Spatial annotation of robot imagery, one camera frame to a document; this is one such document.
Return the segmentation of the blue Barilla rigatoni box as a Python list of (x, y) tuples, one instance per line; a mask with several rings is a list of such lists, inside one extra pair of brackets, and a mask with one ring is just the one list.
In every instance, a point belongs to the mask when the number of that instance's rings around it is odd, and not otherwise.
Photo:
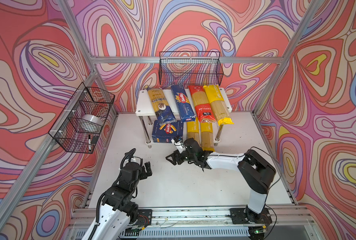
[(171, 124), (160, 125), (157, 120), (154, 121), (152, 139), (154, 143), (171, 143), (175, 137), (183, 136), (183, 123), (177, 121)]

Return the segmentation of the yellow Pastatime spaghetti bag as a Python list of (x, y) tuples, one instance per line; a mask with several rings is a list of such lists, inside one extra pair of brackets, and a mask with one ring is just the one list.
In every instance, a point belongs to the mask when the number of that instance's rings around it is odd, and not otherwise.
[(214, 152), (214, 137), (212, 123), (200, 123), (201, 147), (204, 151)]
[(200, 143), (200, 134), (199, 134), (199, 121), (195, 119), (195, 121), (186, 123), (186, 137), (187, 139), (193, 138), (195, 141)]
[(209, 85), (203, 87), (211, 109), (214, 113), (215, 119), (219, 126), (221, 125), (233, 125), (233, 121), (229, 114), (228, 108), (221, 94), (218, 85)]

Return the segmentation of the blue Ankara spaghetti bag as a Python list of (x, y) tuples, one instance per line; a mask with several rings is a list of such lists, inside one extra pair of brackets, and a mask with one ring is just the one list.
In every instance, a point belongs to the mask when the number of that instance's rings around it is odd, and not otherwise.
[(162, 89), (148, 88), (148, 95), (160, 125), (176, 123), (177, 119)]

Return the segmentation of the dark blue Barilla spaghetti box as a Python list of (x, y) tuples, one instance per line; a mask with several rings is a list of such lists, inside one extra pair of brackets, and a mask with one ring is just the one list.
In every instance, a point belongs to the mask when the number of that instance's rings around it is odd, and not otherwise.
[(171, 91), (176, 101), (178, 113), (181, 121), (182, 122), (195, 121), (196, 116), (183, 85), (172, 85)]

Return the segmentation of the red spaghetti bag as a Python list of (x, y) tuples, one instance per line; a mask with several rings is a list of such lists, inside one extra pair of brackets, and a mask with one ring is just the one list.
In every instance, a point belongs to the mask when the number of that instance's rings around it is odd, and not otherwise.
[(215, 123), (216, 119), (202, 86), (188, 86), (200, 123)]

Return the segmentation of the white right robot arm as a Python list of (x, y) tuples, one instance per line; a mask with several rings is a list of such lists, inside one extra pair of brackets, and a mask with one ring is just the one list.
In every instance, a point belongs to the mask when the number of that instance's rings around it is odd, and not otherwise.
[(263, 222), (261, 216), (266, 210), (266, 200), (276, 169), (257, 151), (249, 149), (244, 154), (220, 154), (200, 147), (193, 138), (184, 142), (173, 142), (173, 144), (177, 149), (166, 156), (166, 160), (174, 166), (187, 162), (202, 170), (224, 169), (240, 172), (250, 187), (249, 202), (243, 211), (244, 216), (241, 221), (250, 224)]

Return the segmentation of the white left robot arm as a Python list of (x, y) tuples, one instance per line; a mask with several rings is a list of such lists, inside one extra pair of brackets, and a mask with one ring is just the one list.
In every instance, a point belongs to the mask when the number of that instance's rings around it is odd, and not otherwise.
[(119, 240), (121, 235), (139, 233), (152, 223), (152, 210), (139, 210), (133, 202), (141, 180), (152, 176), (151, 164), (135, 156), (133, 148), (125, 153), (120, 173), (97, 202), (96, 216), (83, 236), (84, 240)]

